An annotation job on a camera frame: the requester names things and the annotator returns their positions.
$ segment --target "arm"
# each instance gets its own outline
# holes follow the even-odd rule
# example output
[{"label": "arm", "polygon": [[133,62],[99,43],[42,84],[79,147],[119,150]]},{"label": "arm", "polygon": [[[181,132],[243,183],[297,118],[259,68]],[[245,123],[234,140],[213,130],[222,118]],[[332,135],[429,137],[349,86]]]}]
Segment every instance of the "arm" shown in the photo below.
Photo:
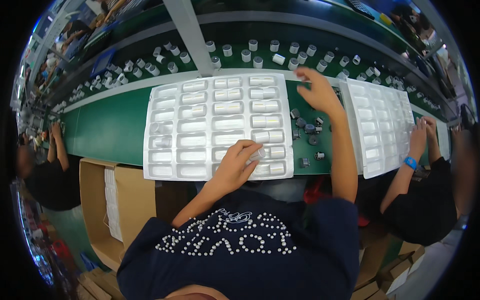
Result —
[{"label": "arm", "polygon": [[[426,138],[426,124],[423,120],[421,121],[417,118],[417,125],[413,127],[412,136],[410,138],[410,152],[408,153],[408,156],[415,159],[417,162],[425,151]],[[402,164],[400,169],[398,169],[398,172],[393,178],[393,181],[380,204],[380,212],[382,214],[398,195],[408,193],[408,187],[410,186],[410,180],[412,179],[414,171],[414,169],[406,164]]]},{"label": "arm", "polygon": [[248,158],[255,151],[262,148],[262,144],[255,144],[251,140],[238,140],[230,147],[222,159],[215,175],[209,180],[200,193],[187,204],[173,219],[172,226],[179,228],[189,218],[210,209],[212,205],[226,194],[233,192],[244,184],[258,165],[258,160],[245,167]]},{"label": "arm", "polygon": [[332,125],[333,196],[352,203],[357,196],[358,176],[347,115],[327,79],[315,70],[297,68],[295,74],[312,82],[311,90],[298,86],[298,93],[316,110],[325,112]]}]

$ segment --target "person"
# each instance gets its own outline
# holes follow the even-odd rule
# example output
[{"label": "person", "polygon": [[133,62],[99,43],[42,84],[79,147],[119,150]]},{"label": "person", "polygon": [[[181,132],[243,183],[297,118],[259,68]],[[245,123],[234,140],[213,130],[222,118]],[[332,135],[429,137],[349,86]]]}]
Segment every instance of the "person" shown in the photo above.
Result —
[{"label": "person", "polygon": [[127,249],[117,280],[128,299],[350,299],[359,272],[357,167],[347,116],[327,79],[298,87],[332,126],[332,198],[319,199],[303,226],[304,202],[288,204],[239,189],[262,147],[231,146],[211,180],[174,218],[147,221]]},{"label": "person", "polygon": [[78,157],[67,156],[60,125],[53,123],[46,162],[34,166],[28,146],[22,145],[17,149],[16,173],[43,207],[64,211],[80,205],[79,163]]},{"label": "person", "polygon": [[[436,120],[417,118],[409,161],[398,170],[360,180],[356,204],[362,216],[380,221],[404,241],[429,246],[443,239],[470,211],[478,175],[478,125],[455,129],[453,167],[440,154]],[[415,168],[428,144],[430,170]]]}]

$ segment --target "white plastic cylinder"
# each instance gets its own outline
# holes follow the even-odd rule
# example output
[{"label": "white plastic cylinder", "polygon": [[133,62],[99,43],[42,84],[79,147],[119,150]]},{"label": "white plastic cylinder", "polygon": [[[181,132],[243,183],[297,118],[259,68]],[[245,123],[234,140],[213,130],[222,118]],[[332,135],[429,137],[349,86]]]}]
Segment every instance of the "white plastic cylinder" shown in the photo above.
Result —
[{"label": "white plastic cylinder", "polygon": [[283,175],[285,170],[282,163],[270,164],[270,175]]},{"label": "white plastic cylinder", "polygon": [[268,132],[268,141],[270,143],[281,143],[281,142],[283,142],[283,132],[281,132],[281,131],[269,131]]},{"label": "white plastic cylinder", "polygon": [[192,116],[194,117],[203,117],[206,114],[207,111],[205,109],[205,105],[195,106],[192,108]]},{"label": "white plastic cylinder", "polygon": [[145,62],[143,59],[137,59],[137,66],[139,68],[143,68],[145,66]]},{"label": "white plastic cylinder", "polygon": [[173,45],[170,47],[170,52],[172,52],[173,56],[177,56],[180,54],[180,48],[178,46]]},{"label": "white plastic cylinder", "polygon": [[297,54],[299,49],[300,49],[300,45],[298,43],[293,42],[293,43],[290,44],[289,51],[290,51],[291,54]]},{"label": "white plastic cylinder", "polygon": [[273,57],[272,57],[272,61],[274,63],[277,63],[279,64],[280,66],[283,65],[283,63],[285,62],[285,58],[283,56],[281,56],[280,54],[275,54]]},{"label": "white plastic cylinder", "polygon": [[183,63],[189,63],[192,60],[190,55],[188,55],[188,52],[185,51],[180,53],[180,59]]},{"label": "white plastic cylinder", "polygon": [[135,68],[133,69],[133,74],[135,75],[135,77],[140,78],[143,73],[142,73],[142,70],[140,70],[140,68]]},{"label": "white plastic cylinder", "polygon": [[218,56],[212,57],[212,64],[215,69],[220,69],[222,67],[222,62]]},{"label": "white plastic cylinder", "polygon": [[179,71],[179,68],[174,62],[169,62],[167,65],[167,69],[170,71],[170,73],[174,74]]},{"label": "white plastic cylinder", "polygon": [[222,51],[223,51],[223,56],[226,56],[226,57],[232,56],[233,54],[232,46],[229,44],[223,45]]},{"label": "white plastic cylinder", "polygon": [[307,53],[299,52],[299,55],[297,56],[299,64],[303,65],[307,61],[307,57],[308,57]]},{"label": "white plastic cylinder", "polygon": [[264,60],[260,56],[255,56],[253,58],[253,67],[255,69],[261,69],[264,66]]},{"label": "white plastic cylinder", "polygon": [[270,158],[284,158],[285,157],[285,148],[284,147],[271,147],[270,148]]},{"label": "white plastic cylinder", "polygon": [[241,60],[243,62],[250,62],[252,60],[252,53],[250,52],[250,50],[242,50],[241,52]]},{"label": "white plastic cylinder", "polygon": [[315,52],[317,52],[317,46],[315,46],[315,45],[308,45],[307,55],[308,55],[308,56],[313,56],[313,55],[315,54]]},{"label": "white plastic cylinder", "polygon": [[346,56],[342,57],[340,61],[340,66],[345,67],[350,62],[350,59]]},{"label": "white plastic cylinder", "polygon": [[268,132],[257,132],[253,134],[253,141],[257,144],[264,144],[270,141],[270,135]]},{"label": "white plastic cylinder", "polygon": [[252,127],[253,128],[266,127],[266,117],[264,116],[252,117]]},{"label": "white plastic cylinder", "polygon": [[324,60],[325,60],[326,62],[331,62],[334,57],[335,57],[335,54],[333,54],[333,52],[331,52],[331,51],[328,51],[328,52],[325,54]]},{"label": "white plastic cylinder", "polygon": [[294,71],[295,69],[297,69],[299,66],[299,61],[295,58],[295,57],[292,57],[289,61],[288,61],[288,69],[290,71]]},{"label": "white plastic cylinder", "polygon": [[265,123],[267,128],[280,127],[280,118],[276,116],[265,117]]},{"label": "white plastic cylinder", "polygon": [[276,39],[270,41],[270,51],[277,52],[278,48],[280,47],[280,42]]},{"label": "white plastic cylinder", "polygon": [[213,42],[213,41],[208,41],[208,42],[205,43],[205,45],[207,46],[207,51],[208,52],[214,52],[216,50],[215,42]]},{"label": "white plastic cylinder", "polygon": [[248,50],[256,51],[258,49],[258,41],[256,39],[251,39],[248,41]]},{"label": "white plastic cylinder", "polygon": [[320,60],[317,64],[317,70],[318,72],[323,72],[325,71],[326,67],[327,67],[327,62],[325,60]]}]

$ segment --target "hand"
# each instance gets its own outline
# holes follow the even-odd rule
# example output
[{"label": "hand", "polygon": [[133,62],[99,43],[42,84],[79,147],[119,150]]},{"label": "hand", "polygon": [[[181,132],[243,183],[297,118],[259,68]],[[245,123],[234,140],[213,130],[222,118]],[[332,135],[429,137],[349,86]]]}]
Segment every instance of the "hand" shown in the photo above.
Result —
[{"label": "hand", "polygon": [[342,104],[325,76],[305,67],[297,68],[294,73],[297,77],[302,78],[304,82],[307,80],[312,82],[310,90],[304,86],[297,86],[298,93],[311,107],[323,111],[330,118],[334,118],[339,114],[345,114]]},{"label": "hand", "polygon": [[425,121],[417,118],[417,125],[413,126],[412,135],[410,137],[410,152],[408,156],[414,158],[417,162],[425,152],[427,144],[427,124]]},{"label": "hand", "polygon": [[252,140],[238,140],[230,147],[222,159],[215,175],[207,182],[202,191],[211,192],[214,198],[220,199],[226,194],[233,192],[244,184],[258,165],[258,160],[245,166],[249,157],[262,144],[256,144]]}]

